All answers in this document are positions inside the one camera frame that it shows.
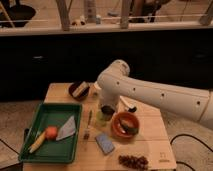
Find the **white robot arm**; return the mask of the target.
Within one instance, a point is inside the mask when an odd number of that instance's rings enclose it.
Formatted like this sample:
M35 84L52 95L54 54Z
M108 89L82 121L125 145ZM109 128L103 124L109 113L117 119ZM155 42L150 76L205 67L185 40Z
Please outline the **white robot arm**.
M142 81L130 78L129 73L125 61L115 60L99 74L97 83L106 98L126 96L213 130L213 90Z

